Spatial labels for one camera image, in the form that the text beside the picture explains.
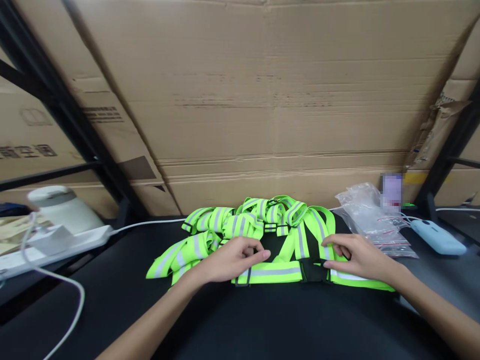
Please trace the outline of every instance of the finger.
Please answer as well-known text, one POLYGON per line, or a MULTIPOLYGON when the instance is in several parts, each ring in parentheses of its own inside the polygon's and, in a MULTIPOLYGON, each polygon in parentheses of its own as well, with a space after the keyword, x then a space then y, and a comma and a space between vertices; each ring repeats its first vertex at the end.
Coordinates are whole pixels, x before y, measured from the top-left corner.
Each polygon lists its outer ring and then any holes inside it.
POLYGON ((341 271, 344 273, 350 273, 350 274, 353 272, 355 267, 355 265, 350 261, 333 261, 333 260, 325 261, 323 266, 327 269, 333 269, 333 270, 341 271))
POLYGON ((245 269, 251 268, 253 265, 260 264, 270 257, 270 250, 262 250, 241 260, 245 269))
POLYGON ((327 244, 337 244, 349 247, 352 245, 353 240, 356 238, 355 234, 333 234, 323 239, 321 245, 327 246, 327 244))
POLYGON ((345 255, 348 260, 352 258, 352 254, 350 253, 350 250, 347 249, 347 247, 340 245, 340 249, 343 255, 345 255))
POLYGON ((243 254, 246 257, 252 256, 254 254, 254 249, 251 247, 247 247, 246 249, 243 249, 243 254))
POLYGON ((338 256, 342 256, 342 249, 340 249, 340 245, 333 244, 333 250, 338 254, 338 256))
POLYGON ((260 241, 251 237, 243 237, 243 249, 246 248, 255 248, 258 252, 265 250, 260 241))

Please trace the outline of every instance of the hand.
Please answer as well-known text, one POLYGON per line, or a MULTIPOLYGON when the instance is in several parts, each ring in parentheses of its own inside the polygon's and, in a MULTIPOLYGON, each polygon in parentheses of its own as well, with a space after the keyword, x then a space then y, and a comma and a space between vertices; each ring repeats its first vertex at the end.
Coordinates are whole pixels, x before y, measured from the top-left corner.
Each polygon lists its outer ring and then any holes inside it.
POLYGON ((265 250, 260 241, 250 237, 234 237, 192 270, 201 272, 205 282, 219 283, 236 278, 269 257, 270 250, 265 250))
POLYGON ((381 252, 370 241, 358 234, 334 234, 327 236, 322 246, 333 244, 339 256, 345 255, 350 261, 326 261, 328 269, 353 274, 362 278, 380 280, 389 285, 396 274, 404 268, 402 264, 381 252))

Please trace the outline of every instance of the black metal shelf frame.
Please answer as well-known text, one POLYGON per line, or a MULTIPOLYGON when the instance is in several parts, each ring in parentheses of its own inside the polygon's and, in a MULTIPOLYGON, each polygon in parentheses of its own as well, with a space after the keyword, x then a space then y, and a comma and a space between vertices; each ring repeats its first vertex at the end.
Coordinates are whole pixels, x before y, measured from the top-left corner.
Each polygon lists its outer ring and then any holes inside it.
MULTIPOLYGON (((439 219, 436 212, 435 196, 454 165, 460 164, 480 169, 480 162, 460 157, 480 123, 480 81, 471 93, 469 101, 471 103, 458 117, 415 199, 415 205, 418 206, 419 212, 434 222, 439 219)), ((480 241, 479 218, 465 211, 456 211, 455 216, 451 215, 445 216, 442 214, 441 220, 470 238, 478 232, 478 238, 475 236, 475 240, 480 241)))
POLYGON ((0 192, 92 170, 119 204, 120 217, 147 219, 147 209, 11 0, 0 1, 0 46, 14 65, 0 60, 0 76, 39 99, 85 160, 80 165, 0 181, 0 192))

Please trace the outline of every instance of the charger plug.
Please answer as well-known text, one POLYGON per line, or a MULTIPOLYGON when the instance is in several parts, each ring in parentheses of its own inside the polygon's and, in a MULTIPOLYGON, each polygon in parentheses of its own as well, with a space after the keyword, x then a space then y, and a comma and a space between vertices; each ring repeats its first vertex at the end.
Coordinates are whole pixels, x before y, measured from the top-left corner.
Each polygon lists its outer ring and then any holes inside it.
POLYGON ((50 256, 67 250, 73 242, 74 236, 65 226, 55 225, 38 231, 27 244, 50 256))

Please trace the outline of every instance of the forearm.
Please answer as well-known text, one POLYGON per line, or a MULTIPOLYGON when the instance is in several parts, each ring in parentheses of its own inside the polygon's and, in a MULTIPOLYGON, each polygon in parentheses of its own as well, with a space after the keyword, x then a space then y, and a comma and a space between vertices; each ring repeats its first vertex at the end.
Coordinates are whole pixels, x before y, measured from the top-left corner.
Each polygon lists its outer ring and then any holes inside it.
POLYGON ((196 271, 180 280, 130 326, 97 360, 148 360, 204 282, 196 271))
POLYGON ((401 265, 396 270, 390 285, 461 359, 478 359, 480 325, 417 279, 405 266, 401 265))

